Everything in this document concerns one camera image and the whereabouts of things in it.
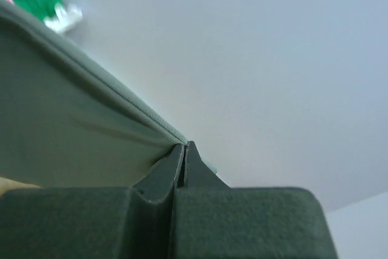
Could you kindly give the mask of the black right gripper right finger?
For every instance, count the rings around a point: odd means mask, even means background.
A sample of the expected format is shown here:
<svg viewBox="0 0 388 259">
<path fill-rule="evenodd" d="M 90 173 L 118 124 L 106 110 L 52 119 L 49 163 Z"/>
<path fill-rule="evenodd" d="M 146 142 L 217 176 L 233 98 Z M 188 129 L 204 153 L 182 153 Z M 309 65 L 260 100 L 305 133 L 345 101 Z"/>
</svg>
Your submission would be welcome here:
<svg viewBox="0 0 388 259">
<path fill-rule="evenodd" d="M 336 258 L 323 209 L 297 187 L 231 188 L 186 147 L 174 195 L 175 258 Z"/>
</svg>

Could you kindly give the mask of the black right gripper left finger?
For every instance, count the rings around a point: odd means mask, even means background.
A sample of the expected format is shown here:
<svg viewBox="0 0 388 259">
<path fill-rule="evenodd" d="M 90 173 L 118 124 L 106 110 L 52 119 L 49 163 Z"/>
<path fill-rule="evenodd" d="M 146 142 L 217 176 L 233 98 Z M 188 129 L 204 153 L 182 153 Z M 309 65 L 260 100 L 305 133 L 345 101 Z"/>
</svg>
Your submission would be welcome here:
<svg viewBox="0 0 388 259">
<path fill-rule="evenodd" d="M 2 258 L 167 258 L 177 145 L 133 187 L 18 189 L 1 197 Z"/>
</svg>

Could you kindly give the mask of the dark grey t shirt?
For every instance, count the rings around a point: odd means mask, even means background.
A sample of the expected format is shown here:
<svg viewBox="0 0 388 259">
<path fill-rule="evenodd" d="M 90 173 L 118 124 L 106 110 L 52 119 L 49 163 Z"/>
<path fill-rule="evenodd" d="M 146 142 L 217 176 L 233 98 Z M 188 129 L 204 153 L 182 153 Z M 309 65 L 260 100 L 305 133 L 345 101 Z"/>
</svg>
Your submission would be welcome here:
<svg viewBox="0 0 388 259">
<path fill-rule="evenodd" d="M 1 2 L 1 175 L 132 186 L 187 139 L 63 36 Z"/>
</svg>

